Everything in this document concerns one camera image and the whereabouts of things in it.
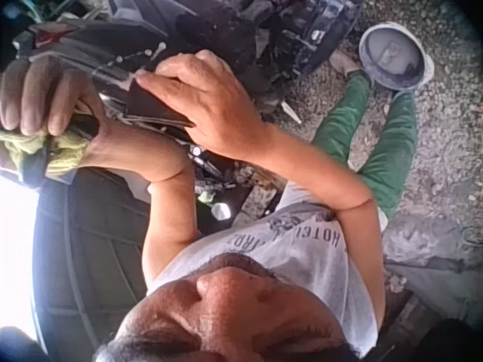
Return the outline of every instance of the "concrete ground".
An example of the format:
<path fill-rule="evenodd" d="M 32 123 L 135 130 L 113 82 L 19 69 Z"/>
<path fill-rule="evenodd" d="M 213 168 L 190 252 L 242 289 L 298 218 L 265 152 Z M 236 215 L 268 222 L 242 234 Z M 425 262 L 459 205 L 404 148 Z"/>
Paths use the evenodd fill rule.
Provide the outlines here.
<path fill-rule="evenodd" d="M 450 2 L 367 0 L 340 49 L 358 59 L 363 32 L 386 21 L 412 31 L 435 62 L 434 79 L 416 92 L 418 149 L 401 204 L 383 236 L 386 262 L 397 265 L 399 272 L 401 267 L 450 271 L 456 276 L 474 272 L 476 282 L 468 295 L 477 308 L 483 295 L 481 42 Z M 342 97 L 344 84 L 327 62 L 294 85 L 288 97 L 303 124 L 280 115 L 280 126 L 310 140 Z M 390 92 L 376 87 L 352 142 L 350 161 L 356 167 L 363 165 L 376 144 L 390 99 Z"/>

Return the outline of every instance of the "nose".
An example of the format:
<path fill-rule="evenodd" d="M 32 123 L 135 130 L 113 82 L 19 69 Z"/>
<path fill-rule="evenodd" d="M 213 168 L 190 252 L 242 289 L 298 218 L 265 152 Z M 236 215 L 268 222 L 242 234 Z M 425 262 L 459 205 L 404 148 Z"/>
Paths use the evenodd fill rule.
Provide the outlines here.
<path fill-rule="evenodd" d="M 270 316 L 274 285 L 268 278 L 228 267 L 202 275 L 196 288 L 202 298 L 198 304 L 200 327 L 206 339 L 230 336 L 251 341 Z"/>

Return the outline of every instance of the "man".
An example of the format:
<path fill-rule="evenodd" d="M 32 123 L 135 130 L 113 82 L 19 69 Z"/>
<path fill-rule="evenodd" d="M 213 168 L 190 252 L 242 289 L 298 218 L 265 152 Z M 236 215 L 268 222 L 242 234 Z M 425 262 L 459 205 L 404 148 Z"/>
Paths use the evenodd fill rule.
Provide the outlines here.
<path fill-rule="evenodd" d="M 264 124 L 210 51 L 136 74 L 141 87 L 195 123 L 186 130 L 196 143 L 290 180 L 273 215 L 202 239 L 192 165 L 174 142 L 107 118 L 80 71 L 49 59 L 8 67 L 4 128 L 58 136 L 81 100 L 100 132 L 80 166 L 132 170 L 152 184 L 148 296 L 97 360 L 349 361 L 375 345 L 385 310 L 378 205 L 391 216 L 401 197 L 416 145 L 414 101 L 407 93 L 395 98 L 380 142 L 356 174 L 346 162 L 371 81 L 341 53 L 331 64 L 348 78 L 346 95 L 312 145 Z"/>

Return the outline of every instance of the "leg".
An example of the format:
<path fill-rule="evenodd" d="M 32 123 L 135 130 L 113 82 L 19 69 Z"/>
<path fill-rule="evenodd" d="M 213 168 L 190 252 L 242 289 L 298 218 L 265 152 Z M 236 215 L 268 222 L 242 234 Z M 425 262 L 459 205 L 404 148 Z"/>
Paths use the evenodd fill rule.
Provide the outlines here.
<path fill-rule="evenodd" d="M 414 96 L 401 92 L 392 100 L 379 143 L 359 171 L 379 208 L 390 218 L 401 200 L 417 145 Z"/>
<path fill-rule="evenodd" d="M 362 71 L 349 74 L 343 99 L 328 113 L 312 144 L 343 164 L 349 159 L 350 143 L 368 105 L 371 81 Z"/>

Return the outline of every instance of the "green pants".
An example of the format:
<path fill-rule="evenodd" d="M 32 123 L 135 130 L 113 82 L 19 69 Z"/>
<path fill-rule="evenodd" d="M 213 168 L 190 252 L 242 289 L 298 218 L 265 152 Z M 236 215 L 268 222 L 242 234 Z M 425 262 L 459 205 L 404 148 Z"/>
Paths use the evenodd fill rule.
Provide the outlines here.
<path fill-rule="evenodd" d="M 370 94 L 371 83 L 366 74 L 361 70 L 350 74 L 346 94 L 321 123 L 312 144 L 347 164 L 352 137 L 361 123 Z M 358 172 L 388 218 L 401 200 L 416 144 L 414 97 L 410 92 L 401 92 L 392 100 L 379 143 Z"/>

